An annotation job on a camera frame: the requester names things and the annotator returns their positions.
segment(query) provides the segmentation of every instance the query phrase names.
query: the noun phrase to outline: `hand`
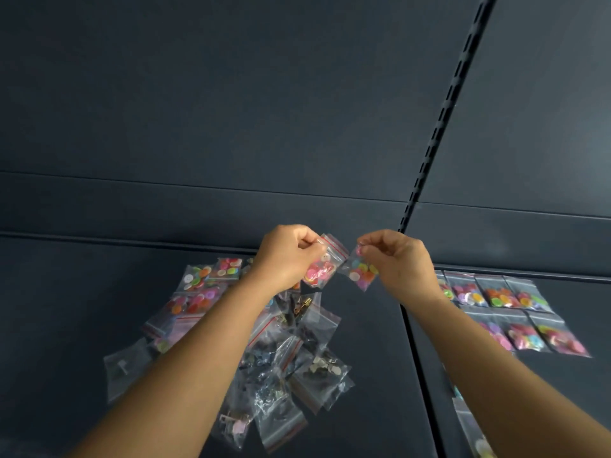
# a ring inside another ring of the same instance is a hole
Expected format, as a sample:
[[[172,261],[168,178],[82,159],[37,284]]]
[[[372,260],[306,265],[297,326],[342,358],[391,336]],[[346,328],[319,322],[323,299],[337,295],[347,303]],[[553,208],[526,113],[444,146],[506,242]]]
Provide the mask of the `hand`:
[[[378,269],[388,292],[404,305],[418,305],[439,296],[446,299],[421,240],[398,231],[379,230],[364,234],[358,243],[363,245],[363,257]]]
[[[248,275],[269,283],[274,294],[294,286],[327,250],[317,239],[305,225],[278,225],[263,237]]]

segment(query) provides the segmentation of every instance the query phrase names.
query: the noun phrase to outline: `forearm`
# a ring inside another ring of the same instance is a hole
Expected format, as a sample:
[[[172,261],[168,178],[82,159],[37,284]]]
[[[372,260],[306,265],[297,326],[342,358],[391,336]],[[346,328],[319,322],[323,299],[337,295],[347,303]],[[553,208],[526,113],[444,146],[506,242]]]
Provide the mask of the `forearm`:
[[[611,434],[444,296],[407,305],[500,458],[611,455]]]
[[[256,317],[272,295],[263,280],[244,277],[130,388],[70,457],[197,457]]]

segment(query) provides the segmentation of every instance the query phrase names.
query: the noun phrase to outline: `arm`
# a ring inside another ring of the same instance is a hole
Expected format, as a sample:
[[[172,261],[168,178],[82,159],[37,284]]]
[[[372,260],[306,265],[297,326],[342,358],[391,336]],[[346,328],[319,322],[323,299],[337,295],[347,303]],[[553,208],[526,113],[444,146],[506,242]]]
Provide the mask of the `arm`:
[[[221,407],[257,315],[325,247],[306,226],[265,236],[251,271],[160,357],[69,458],[195,458]]]
[[[611,432],[538,377],[440,291],[422,241],[391,230],[359,238],[382,282],[435,346],[500,457],[608,457]]]

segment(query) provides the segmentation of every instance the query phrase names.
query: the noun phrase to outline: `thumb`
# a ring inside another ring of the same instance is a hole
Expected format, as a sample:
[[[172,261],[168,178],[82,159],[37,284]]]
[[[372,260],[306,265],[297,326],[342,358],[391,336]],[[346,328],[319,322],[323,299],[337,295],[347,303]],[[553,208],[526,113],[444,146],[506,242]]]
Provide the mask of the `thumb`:
[[[319,242],[315,242],[303,249],[303,252],[305,257],[304,260],[307,260],[307,264],[309,265],[312,262],[320,260],[323,254],[327,252],[327,246],[320,244]]]
[[[371,265],[375,266],[380,273],[388,268],[392,258],[387,256],[385,253],[380,251],[376,246],[363,246],[361,248],[361,255]]]

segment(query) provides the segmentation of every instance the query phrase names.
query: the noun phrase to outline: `dark gray surface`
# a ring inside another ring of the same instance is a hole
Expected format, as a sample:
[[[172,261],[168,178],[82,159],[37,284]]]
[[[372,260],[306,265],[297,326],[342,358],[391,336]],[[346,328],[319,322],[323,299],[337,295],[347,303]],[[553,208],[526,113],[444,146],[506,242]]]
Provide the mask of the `dark gray surface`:
[[[439,263],[611,276],[611,219],[418,203],[406,233]]]
[[[348,247],[396,230],[404,203],[0,173],[0,230],[257,248],[278,223]]]
[[[106,410],[102,357],[141,337],[187,263],[216,256],[8,238],[0,250],[0,437],[52,453]],[[309,426],[274,456],[435,456],[398,304],[380,283],[363,294],[338,276],[323,305],[342,318],[331,348],[356,387],[330,412],[306,412]],[[209,441],[203,455],[233,453]],[[255,428],[242,455],[266,456]]]
[[[0,166],[405,200],[479,0],[3,0]]]
[[[611,391],[608,389],[611,383],[611,339],[608,337],[608,320],[611,317],[608,296],[611,284],[542,279],[534,281],[594,358],[539,354],[524,350],[519,353],[519,359],[578,407],[611,429]],[[454,414],[450,384],[439,357],[424,331],[412,318],[410,324],[446,456],[472,458]]]
[[[611,0],[498,0],[420,200],[611,217],[605,51]]]

